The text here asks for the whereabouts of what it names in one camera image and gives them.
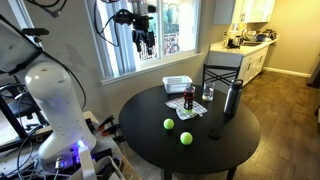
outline white box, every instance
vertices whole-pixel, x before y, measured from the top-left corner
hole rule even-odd
[[[162,78],[167,94],[182,93],[186,86],[190,86],[192,79],[188,76],[167,76]]]

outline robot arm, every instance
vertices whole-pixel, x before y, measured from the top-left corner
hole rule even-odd
[[[89,149],[96,145],[66,69],[34,45],[0,15],[0,69],[24,79],[30,94],[43,110],[52,134],[40,146],[42,168],[55,171],[57,157],[72,162],[81,141]]]
[[[141,3],[141,0],[132,1],[133,13],[126,9],[120,9],[114,16],[112,16],[115,23],[133,25],[132,40],[136,44],[137,51],[141,52],[141,43],[146,44],[147,52],[152,55],[152,48],[155,45],[154,33],[148,31],[149,20],[153,19],[147,14],[157,12],[153,5]]]

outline white wall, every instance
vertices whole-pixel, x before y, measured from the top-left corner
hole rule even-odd
[[[163,76],[188,75],[201,84],[202,64],[211,42],[214,1],[202,1],[199,47],[203,56],[132,78],[102,86],[97,55],[84,7],[84,0],[69,0],[60,17],[54,19],[40,8],[26,2],[35,27],[50,31],[43,36],[45,50],[67,65],[79,78],[87,93],[87,105],[102,120],[110,114],[119,117],[124,103],[136,93],[162,84]],[[79,101],[82,96],[76,86]]]
[[[10,7],[8,0],[1,0],[0,13],[2,14],[2,16],[8,19],[8,21],[10,21],[11,24],[13,24],[16,27],[19,27],[18,21],[12,12],[12,9]]]

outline hardwood floor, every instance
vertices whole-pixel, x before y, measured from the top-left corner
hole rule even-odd
[[[261,126],[260,144],[237,169],[235,180],[320,179],[320,132],[315,110],[320,91],[306,78],[265,71],[243,90],[242,103]],[[225,179],[210,175],[175,174],[178,179]]]

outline table leg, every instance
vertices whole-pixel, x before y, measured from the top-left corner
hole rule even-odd
[[[234,168],[229,169],[227,180],[232,180],[233,179],[233,176],[236,173],[236,170],[237,170],[237,166],[234,167]]]
[[[161,169],[161,180],[172,180],[172,171]]]

